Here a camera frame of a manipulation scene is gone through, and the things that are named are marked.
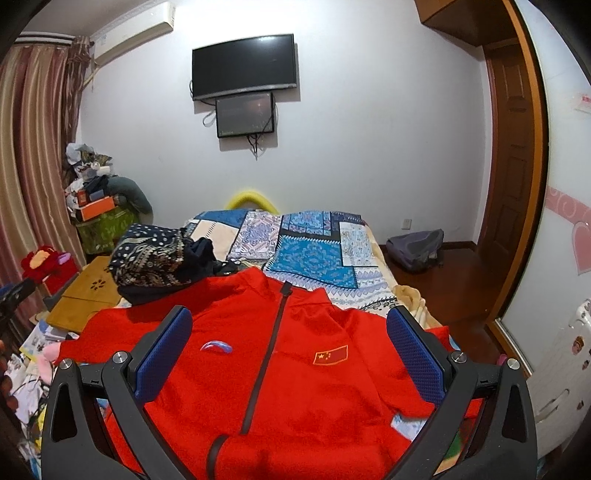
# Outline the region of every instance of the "logo patch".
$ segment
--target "logo patch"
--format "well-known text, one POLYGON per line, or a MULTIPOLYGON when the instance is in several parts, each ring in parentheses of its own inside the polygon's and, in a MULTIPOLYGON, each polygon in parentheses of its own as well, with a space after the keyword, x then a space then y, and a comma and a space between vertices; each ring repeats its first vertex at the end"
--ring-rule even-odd
POLYGON ((314 365, 336 365, 344 362, 349 357, 349 346, 343 345, 326 352, 316 352, 314 365))

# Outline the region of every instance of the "patterned bedspread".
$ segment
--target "patterned bedspread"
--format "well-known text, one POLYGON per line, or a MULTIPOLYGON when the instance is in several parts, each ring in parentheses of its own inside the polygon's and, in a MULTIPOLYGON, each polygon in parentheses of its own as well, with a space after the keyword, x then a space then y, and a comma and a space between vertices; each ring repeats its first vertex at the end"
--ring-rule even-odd
POLYGON ((310 210, 203 212, 185 227, 213 242, 219 260, 241 260, 297 287, 326 290, 332 303, 387 314, 396 298, 378 268, 359 215, 310 210))

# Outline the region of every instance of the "books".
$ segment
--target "books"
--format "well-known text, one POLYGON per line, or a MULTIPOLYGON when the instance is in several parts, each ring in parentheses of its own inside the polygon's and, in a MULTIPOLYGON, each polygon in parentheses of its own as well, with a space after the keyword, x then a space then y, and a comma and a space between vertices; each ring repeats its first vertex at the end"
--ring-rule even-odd
POLYGON ((60 328, 48 325, 45 320, 39 320, 27 340, 21 345, 19 350, 31 360, 35 355, 41 355, 46 345, 56 342, 63 342, 68 332, 60 328))

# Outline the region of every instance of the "jacket zipper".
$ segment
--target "jacket zipper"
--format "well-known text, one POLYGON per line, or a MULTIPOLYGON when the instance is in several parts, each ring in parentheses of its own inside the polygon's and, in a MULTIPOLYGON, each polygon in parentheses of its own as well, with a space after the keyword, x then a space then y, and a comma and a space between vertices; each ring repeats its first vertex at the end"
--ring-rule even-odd
MULTIPOLYGON (((279 326, 281 325, 281 319, 283 317, 283 311, 285 310, 287 297, 291 295, 291 286, 291 283, 286 281, 281 287, 281 303, 279 304, 279 309, 277 310, 277 316, 275 317, 275 323, 273 324, 273 331, 271 332, 271 338, 269 339, 269 344, 267 345, 267 351, 262 359, 259 373, 256 376, 255 384, 252 387, 251 396, 248 399, 248 405, 246 406, 246 413, 244 415, 244 419, 242 420, 240 435, 246 435, 248 431, 251 429, 252 417, 255 412, 256 401, 258 400, 258 396, 261 391, 262 381, 264 380, 265 374, 267 373, 269 361, 271 361, 271 355, 273 354, 275 344, 277 343, 277 335, 279 334, 279 326)), ((222 445, 228 438, 228 435, 220 435, 213 441, 212 446, 209 449, 206 461, 207 478, 209 478, 209 480, 215 480, 217 455, 219 454, 222 445)))

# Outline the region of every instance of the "black television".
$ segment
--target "black television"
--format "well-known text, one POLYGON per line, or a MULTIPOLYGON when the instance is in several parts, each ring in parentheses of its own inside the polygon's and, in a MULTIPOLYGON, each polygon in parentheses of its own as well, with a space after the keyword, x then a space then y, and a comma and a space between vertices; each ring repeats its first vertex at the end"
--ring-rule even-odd
POLYGON ((275 131, 273 93, 252 92, 216 99, 217 137, 242 137, 275 131))
POLYGON ((297 87, 293 34, 217 43, 193 50, 193 100, 297 87))

